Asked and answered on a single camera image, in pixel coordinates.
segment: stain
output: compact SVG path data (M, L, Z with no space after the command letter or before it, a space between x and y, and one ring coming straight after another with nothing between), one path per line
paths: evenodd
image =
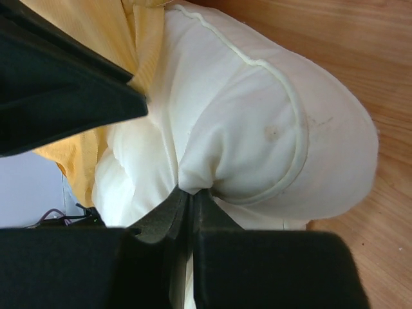
M279 138L279 131L276 126L267 126L265 128L265 138L268 142L275 142Z
M325 124L328 124L328 123L331 122L332 120L333 120L333 117L330 117L327 121L322 122L321 124L319 124L318 127L324 126Z
M333 117L330 117L327 121L324 122L317 122L315 119L313 119L312 117L308 117L308 122L309 122L309 126L310 127L320 127L320 126L324 126L325 124L328 124L329 122L331 122L333 120Z

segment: wooden floor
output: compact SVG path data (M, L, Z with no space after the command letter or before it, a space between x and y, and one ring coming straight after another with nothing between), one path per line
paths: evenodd
M349 244L372 308L412 308L412 0L193 0L318 63L380 130L373 192L315 223Z

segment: white wall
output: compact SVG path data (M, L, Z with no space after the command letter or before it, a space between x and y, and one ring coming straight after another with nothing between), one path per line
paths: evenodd
M52 208L66 213L54 162L34 153L0 158L0 228L34 224Z

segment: white fabric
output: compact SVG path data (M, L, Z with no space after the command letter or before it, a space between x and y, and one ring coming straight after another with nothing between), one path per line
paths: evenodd
M111 126L97 166L93 202L109 226L139 220L176 184L212 188L246 229L299 229L369 193L375 126L322 68L189 3L166 12L160 59L149 115Z

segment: cable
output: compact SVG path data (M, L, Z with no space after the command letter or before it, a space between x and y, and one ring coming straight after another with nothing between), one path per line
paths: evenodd
M63 217L65 216L65 214L63 212L61 212L59 209L52 208L49 211L47 211L45 214L43 214L42 217L40 218L40 220L37 223L40 223L41 221L46 219L48 217L48 215L51 214L52 212L57 212L58 214L60 214Z

